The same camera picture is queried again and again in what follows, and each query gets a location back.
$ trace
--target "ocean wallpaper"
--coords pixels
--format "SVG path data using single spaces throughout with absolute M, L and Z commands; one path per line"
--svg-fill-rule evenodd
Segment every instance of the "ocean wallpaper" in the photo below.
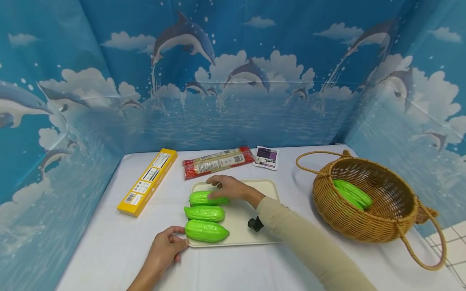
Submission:
M 410 9 L 342 135 L 360 156 L 403 177 L 447 228 L 466 220 L 466 3 L 426 0 Z M 436 232 L 432 223 L 417 228 Z
M 465 7 L 439 3 L 3 3 L 3 290 L 53 290 L 123 155 L 162 147 L 346 142 L 465 220 Z

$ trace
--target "wicker basket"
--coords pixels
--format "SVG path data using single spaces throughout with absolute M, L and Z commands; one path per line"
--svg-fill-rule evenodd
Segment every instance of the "wicker basket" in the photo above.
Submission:
M 317 153 L 337 155 L 340 158 L 328 163 L 320 171 L 299 164 L 302 157 Z M 327 151 L 306 153 L 296 159 L 296 165 L 317 174 L 313 187 L 314 203 L 323 219 L 339 233 L 367 243 L 386 243 L 401 238 L 409 254 L 423 268 L 434 271 L 445 264 L 445 237 L 434 218 L 438 213 L 425 207 L 397 174 L 375 162 L 352 157 L 347 150 L 343 154 Z M 354 184 L 372 198 L 373 205 L 367 211 L 357 209 L 338 193 L 333 179 L 343 179 Z M 442 242 L 442 256 L 434 266 L 422 263 L 405 237 L 414 223 L 425 223 L 428 219 L 435 225 Z

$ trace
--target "yellow box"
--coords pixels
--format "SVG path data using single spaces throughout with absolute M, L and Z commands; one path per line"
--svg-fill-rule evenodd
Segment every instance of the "yellow box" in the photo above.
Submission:
M 177 157 L 176 151 L 161 149 L 116 209 L 124 214 L 139 217 Z

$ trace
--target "beige sleeve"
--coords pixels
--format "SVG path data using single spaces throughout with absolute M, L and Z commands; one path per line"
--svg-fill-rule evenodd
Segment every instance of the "beige sleeve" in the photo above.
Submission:
M 279 237 L 328 291 L 377 291 L 331 238 L 280 202 L 265 197 L 260 221 Z

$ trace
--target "person's left hand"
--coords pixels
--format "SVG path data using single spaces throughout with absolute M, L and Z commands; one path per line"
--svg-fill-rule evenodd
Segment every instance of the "person's left hand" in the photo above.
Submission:
M 147 255 L 144 265 L 152 266 L 159 275 L 162 275 L 173 261 L 180 262 L 180 252 L 189 246 L 187 239 L 182 239 L 175 233 L 185 233 L 185 228 L 170 226 L 157 234 Z
M 146 261 L 128 291 L 152 290 L 173 261 L 181 260 L 180 252 L 189 246 L 189 241 L 175 233 L 185 233 L 185 228 L 170 226 L 155 236 Z

